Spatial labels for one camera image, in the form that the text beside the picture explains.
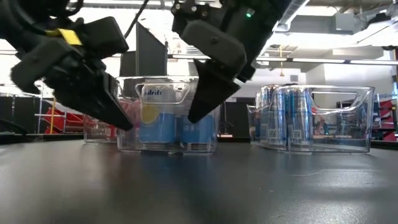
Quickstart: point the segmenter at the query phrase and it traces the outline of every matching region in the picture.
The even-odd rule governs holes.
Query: cable
[[[336,9],[336,13],[340,13],[340,11],[338,10],[338,8],[337,8],[336,6],[330,5],[330,6],[328,6],[328,7],[334,7],[334,8]]]
[[[144,9],[145,9],[145,7],[147,6],[148,2],[149,2],[149,0],[144,0],[144,3],[142,3],[141,7],[139,8],[139,10],[138,10],[136,16],[135,16],[134,19],[132,20],[132,22],[131,22],[129,28],[127,29],[127,32],[124,34],[124,38],[127,38],[127,37],[130,35],[130,33],[131,33],[131,31],[132,31],[132,28],[134,27],[134,25],[136,25],[139,16],[140,16],[140,15],[142,14],[142,12],[144,11]]]
[[[366,21],[363,21],[357,14],[354,14],[354,16],[356,16],[359,19],[359,21],[364,22],[364,23],[368,23]]]

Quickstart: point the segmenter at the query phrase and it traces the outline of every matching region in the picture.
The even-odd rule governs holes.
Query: ceiling
[[[363,7],[363,9],[374,9],[376,7],[390,4],[391,0],[311,0],[309,6],[336,6],[336,7]]]

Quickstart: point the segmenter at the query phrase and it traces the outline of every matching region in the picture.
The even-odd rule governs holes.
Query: gray tabletop
[[[397,223],[398,152],[121,154],[82,141],[0,146],[0,223]]]

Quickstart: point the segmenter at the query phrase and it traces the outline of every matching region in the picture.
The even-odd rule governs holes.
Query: wall
[[[305,74],[305,81],[308,85],[324,85],[325,79],[325,64],[319,65]]]
[[[264,85],[270,84],[286,84],[291,83],[290,76],[298,75],[298,83],[305,84],[305,73],[301,73],[300,69],[286,68],[283,69],[284,77],[280,76],[280,69],[270,71],[268,69],[257,69],[251,81],[241,85],[241,89],[236,92],[229,100],[237,97],[255,97],[256,92]]]
[[[379,60],[390,60],[389,55]],[[325,65],[327,85],[370,86],[375,88],[375,94],[392,94],[394,84],[392,76],[395,67],[378,65]],[[352,96],[331,95],[327,98],[328,105],[336,101],[352,100]]]

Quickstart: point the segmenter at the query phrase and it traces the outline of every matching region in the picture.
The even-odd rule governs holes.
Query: black panel
[[[237,103],[245,103],[247,105],[255,106],[256,99],[254,97],[238,97],[236,99]]]
[[[167,48],[139,22],[137,32],[137,76],[167,74]]]
[[[12,121],[12,97],[0,97],[0,119]],[[11,130],[0,126],[0,132],[4,131]]]
[[[14,123],[23,127],[28,133],[35,133],[35,108],[33,98],[15,98]]]
[[[232,125],[228,134],[234,138],[249,138],[249,121],[247,103],[226,103],[226,120]]]
[[[120,58],[120,77],[136,76],[136,51],[126,52]]]

